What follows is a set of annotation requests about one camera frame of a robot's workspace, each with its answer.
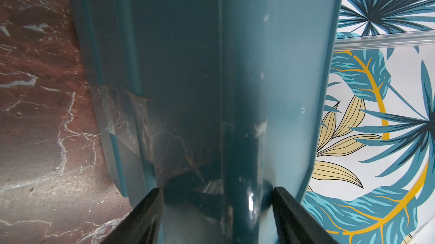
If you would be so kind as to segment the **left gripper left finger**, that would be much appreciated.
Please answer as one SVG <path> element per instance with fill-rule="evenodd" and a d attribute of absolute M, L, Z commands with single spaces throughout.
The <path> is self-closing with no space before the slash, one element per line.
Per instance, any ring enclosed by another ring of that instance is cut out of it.
<path fill-rule="evenodd" d="M 104 244 L 155 244 L 163 215 L 163 191 L 154 188 L 103 240 Z"/>

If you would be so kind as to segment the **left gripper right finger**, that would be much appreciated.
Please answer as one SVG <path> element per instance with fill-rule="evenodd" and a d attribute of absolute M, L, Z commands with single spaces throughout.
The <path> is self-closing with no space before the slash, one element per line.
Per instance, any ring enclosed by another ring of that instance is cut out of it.
<path fill-rule="evenodd" d="M 327 244 L 328 233 L 283 187 L 271 194 L 280 244 Z"/>

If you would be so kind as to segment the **teal three-drawer cabinet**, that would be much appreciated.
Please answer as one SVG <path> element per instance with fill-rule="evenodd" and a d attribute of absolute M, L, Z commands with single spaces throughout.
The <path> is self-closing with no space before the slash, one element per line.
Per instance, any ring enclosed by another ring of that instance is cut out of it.
<path fill-rule="evenodd" d="M 108 172 L 156 244 L 279 244 L 314 170 L 341 0 L 70 0 Z"/>

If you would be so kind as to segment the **right aluminium corner post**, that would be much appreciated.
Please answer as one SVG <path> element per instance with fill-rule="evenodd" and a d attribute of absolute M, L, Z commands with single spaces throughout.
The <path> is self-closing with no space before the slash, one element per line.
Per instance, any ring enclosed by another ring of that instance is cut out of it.
<path fill-rule="evenodd" d="M 435 44 L 434 30 L 336 39 L 334 43 L 334 52 L 396 48 L 399 46 L 414 47 L 427 44 Z"/>

